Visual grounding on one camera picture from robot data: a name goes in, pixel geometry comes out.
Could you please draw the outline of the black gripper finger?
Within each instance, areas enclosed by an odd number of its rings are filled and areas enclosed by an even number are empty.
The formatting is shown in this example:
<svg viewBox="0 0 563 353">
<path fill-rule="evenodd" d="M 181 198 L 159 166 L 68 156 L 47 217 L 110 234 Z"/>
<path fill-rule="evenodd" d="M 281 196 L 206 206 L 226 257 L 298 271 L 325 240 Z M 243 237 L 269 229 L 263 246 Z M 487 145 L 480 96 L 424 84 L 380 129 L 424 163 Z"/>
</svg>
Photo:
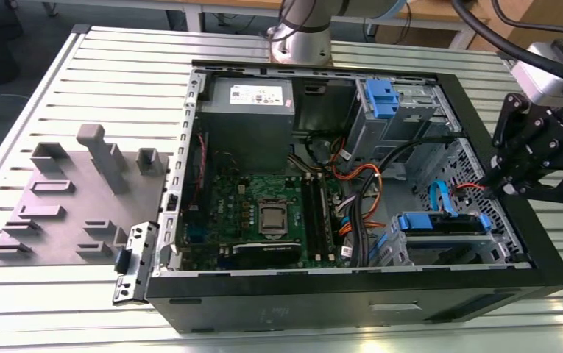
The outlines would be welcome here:
<svg viewBox="0 0 563 353">
<path fill-rule="evenodd" d="M 547 119 L 521 93 L 508 93 L 495 126 L 491 169 L 481 178 L 483 186 L 519 183 L 539 165 L 531 144 L 547 127 Z"/>
<path fill-rule="evenodd" d="M 563 171 L 561 141 L 511 141 L 503 144 L 491 160 L 485 173 L 487 193 L 563 203 L 563 180 L 556 185 L 540 182 L 555 171 Z"/>
</svg>

